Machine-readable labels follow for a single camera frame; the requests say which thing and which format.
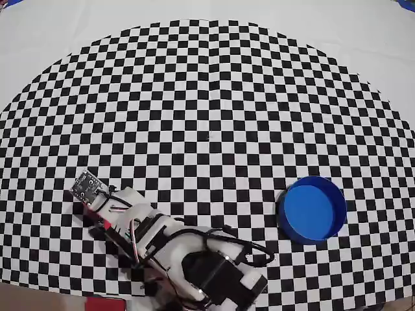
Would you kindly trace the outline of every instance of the blue bowl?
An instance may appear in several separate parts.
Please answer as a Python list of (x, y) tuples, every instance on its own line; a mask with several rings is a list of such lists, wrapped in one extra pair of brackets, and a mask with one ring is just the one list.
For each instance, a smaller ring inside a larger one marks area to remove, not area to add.
[(291, 240), (301, 244), (317, 244), (336, 235), (346, 213), (343, 193), (320, 176), (299, 179), (279, 199), (279, 225)]

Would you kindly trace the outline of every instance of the white table surface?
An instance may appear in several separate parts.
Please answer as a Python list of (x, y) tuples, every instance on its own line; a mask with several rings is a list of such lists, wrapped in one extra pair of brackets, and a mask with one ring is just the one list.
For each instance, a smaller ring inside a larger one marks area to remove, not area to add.
[(415, 130), (415, 13), (391, 0), (24, 0), (0, 14), (0, 111), (71, 51), (189, 18), (250, 21), (312, 45), (380, 90)]

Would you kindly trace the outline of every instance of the black and white checkered pattern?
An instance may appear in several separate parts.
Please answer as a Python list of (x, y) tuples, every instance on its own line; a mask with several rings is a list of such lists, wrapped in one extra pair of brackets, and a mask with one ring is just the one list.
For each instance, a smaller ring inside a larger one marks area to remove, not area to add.
[[(0, 137), (3, 282), (142, 294), (142, 272), (90, 237), (65, 191), (88, 168), (188, 224), (227, 224), (273, 249), (258, 310), (412, 294), (415, 133), (358, 75), (281, 34), (237, 21), (124, 30), (37, 76), (0, 115)], [(318, 246), (275, 225), (276, 196), (308, 175), (348, 203), (346, 225)]]

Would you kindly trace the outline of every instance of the circuit board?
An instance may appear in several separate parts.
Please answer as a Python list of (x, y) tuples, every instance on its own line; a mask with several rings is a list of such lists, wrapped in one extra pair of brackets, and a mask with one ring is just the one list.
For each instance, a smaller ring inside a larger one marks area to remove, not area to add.
[(82, 203), (90, 206), (98, 196), (97, 189), (107, 190), (108, 187), (90, 171), (85, 170), (75, 181), (69, 191)]

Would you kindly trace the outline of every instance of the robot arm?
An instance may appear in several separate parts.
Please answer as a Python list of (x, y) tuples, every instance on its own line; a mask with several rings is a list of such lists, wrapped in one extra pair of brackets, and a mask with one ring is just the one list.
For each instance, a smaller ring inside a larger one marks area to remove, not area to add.
[(158, 270), (174, 288), (184, 306), (215, 310), (246, 310), (267, 286), (267, 280), (249, 265), (246, 248), (274, 254), (263, 246), (239, 240), (221, 229), (185, 226), (153, 209), (137, 191), (103, 184), (84, 171), (69, 190), (132, 260)]

